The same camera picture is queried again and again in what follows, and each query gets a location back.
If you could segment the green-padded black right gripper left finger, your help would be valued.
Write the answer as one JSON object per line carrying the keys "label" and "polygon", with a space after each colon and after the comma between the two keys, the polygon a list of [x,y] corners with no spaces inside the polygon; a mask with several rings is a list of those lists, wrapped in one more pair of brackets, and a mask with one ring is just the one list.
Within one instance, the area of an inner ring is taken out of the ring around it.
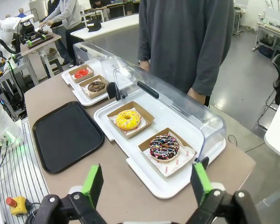
{"label": "green-padded black right gripper left finger", "polygon": [[98,213],[98,204],[104,179],[100,164],[93,165],[80,191],[64,198],[47,195],[35,214],[36,224],[68,224],[78,220],[82,224],[105,224]]}

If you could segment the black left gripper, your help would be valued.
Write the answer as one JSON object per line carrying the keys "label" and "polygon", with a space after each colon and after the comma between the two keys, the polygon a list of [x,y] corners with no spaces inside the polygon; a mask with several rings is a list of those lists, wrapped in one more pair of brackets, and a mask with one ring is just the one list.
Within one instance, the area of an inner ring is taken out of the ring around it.
{"label": "black left gripper", "polygon": [[30,21],[20,22],[20,24],[21,24],[20,35],[35,34],[34,25]]}

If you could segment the person's left hand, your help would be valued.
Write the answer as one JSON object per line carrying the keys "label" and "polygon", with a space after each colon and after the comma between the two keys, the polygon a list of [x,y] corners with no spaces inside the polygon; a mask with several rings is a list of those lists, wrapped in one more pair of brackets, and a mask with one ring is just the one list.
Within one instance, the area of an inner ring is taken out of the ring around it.
{"label": "person's left hand", "polygon": [[189,97],[195,99],[196,101],[198,101],[202,105],[205,104],[206,96],[197,93],[193,88],[190,88],[190,90],[188,91],[187,95]]}

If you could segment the green-padded black right gripper right finger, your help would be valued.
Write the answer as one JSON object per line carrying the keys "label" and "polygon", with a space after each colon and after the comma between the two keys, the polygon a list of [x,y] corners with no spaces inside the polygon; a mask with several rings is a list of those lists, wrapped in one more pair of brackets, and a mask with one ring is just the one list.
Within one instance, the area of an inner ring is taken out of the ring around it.
{"label": "green-padded black right gripper right finger", "polygon": [[229,194],[213,188],[202,163],[192,165],[190,182],[198,208],[188,224],[211,224],[216,217],[228,224],[260,224],[261,220],[250,193],[240,190]]}

